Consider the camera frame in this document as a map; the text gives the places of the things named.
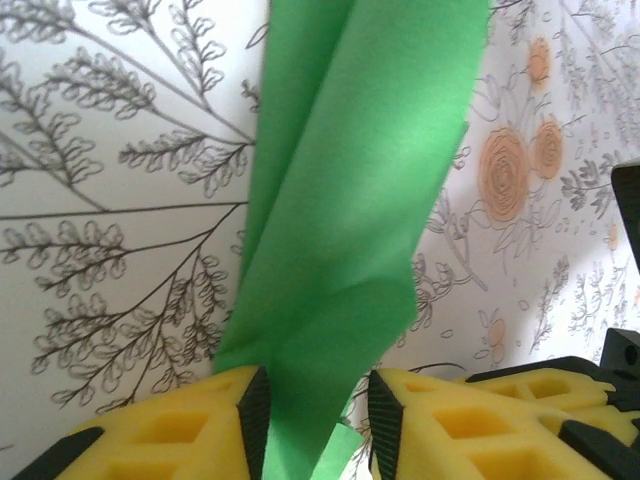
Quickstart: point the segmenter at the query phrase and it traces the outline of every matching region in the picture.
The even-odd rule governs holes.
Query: yellow foam block
[[[464,378],[456,380],[456,383],[464,382]],[[640,412],[621,413],[614,406],[607,405],[606,392],[615,391],[615,387],[581,373],[542,368],[464,384],[474,389],[559,408],[576,420],[608,431],[627,446],[638,435],[631,421],[640,418]]]
[[[402,370],[378,373],[404,407],[398,480],[608,478],[557,437],[566,412]]]
[[[103,435],[59,480],[249,479],[236,404],[257,371],[241,367],[95,418]]]

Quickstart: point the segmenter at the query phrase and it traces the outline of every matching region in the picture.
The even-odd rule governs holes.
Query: green felt strip
[[[247,271],[353,0],[273,2],[242,254]]]
[[[268,368],[267,479],[310,478],[358,378],[415,317],[411,255],[460,140],[487,7],[351,10],[216,359]]]
[[[352,428],[336,424],[311,480],[338,480],[362,440],[362,435]]]

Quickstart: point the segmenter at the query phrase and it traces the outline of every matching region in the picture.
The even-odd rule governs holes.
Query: orange rose drawing
[[[544,38],[538,38],[529,50],[529,78],[536,90],[546,86],[551,69],[551,52]]]
[[[612,252],[618,248],[618,225],[612,223],[609,225],[609,231],[607,232],[607,236],[604,239],[604,243],[606,243],[609,247],[609,250]]]
[[[487,329],[486,336],[482,337],[482,343],[486,345],[484,348],[474,355],[476,360],[482,360],[491,356],[491,368],[496,368],[505,357],[504,336],[507,330],[507,324],[504,319],[499,316],[496,309],[491,318],[484,311],[480,311],[480,323]]]
[[[504,345],[502,340],[504,339],[504,332],[506,325],[504,320],[498,318],[495,320],[489,328],[489,347],[491,348],[491,361],[494,364],[499,364],[504,359]]]
[[[478,188],[490,218],[509,222],[522,211],[528,194],[529,162],[515,130],[491,132],[480,156]]]
[[[542,178],[555,177],[562,165],[564,139],[560,128],[553,120],[538,128],[534,144],[534,166]]]

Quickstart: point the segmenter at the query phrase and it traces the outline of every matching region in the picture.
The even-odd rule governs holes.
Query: black plastic part
[[[265,367],[253,376],[237,407],[249,477],[260,480],[271,418],[271,387]]]
[[[640,410],[640,382],[618,380],[611,383],[616,391],[607,392],[607,405],[613,405],[621,412]]]
[[[58,440],[49,450],[13,477],[13,480],[55,480],[103,433],[103,428],[91,427]]]
[[[624,372],[629,379],[637,380],[640,377],[640,334],[619,328],[607,330],[600,367]]]
[[[582,373],[588,375],[594,380],[600,380],[602,372],[598,366],[580,357],[561,357],[553,358],[551,360],[544,360],[542,362],[529,363],[526,365],[518,365],[516,367],[502,368],[500,370],[493,370],[489,372],[476,373],[467,378],[467,383],[482,382],[485,380],[491,380],[494,378],[506,377],[509,375],[515,375],[517,373],[531,372],[541,368],[555,368],[557,370],[564,370],[567,372]]]
[[[640,269],[640,165],[614,168],[611,172],[611,184],[636,265]]]
[[[640,454],[609,432],[575,420],[562,424],[562,441],[614,480],[640,478]]]
[[[395,480],[400,457],[404,407],[375,370],[369,374],[368,392],[373,452],[378,460],[380,478]]]
[[[633,423],[633,426],[638,430],[638,435],[636,435],[636,439],[631,444],[631,450],[640,453],[640,418],[631,420],[631,423]]]

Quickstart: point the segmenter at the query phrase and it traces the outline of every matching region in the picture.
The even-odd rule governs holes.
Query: yellow and black object
[[[257,480],[271,410],[264,367],[240,367],[112,411],[14,480]]]
[[[640,335],[610,329],[600,366],[577,357],[455,382],[373,371],[381,480],[640,479]]]

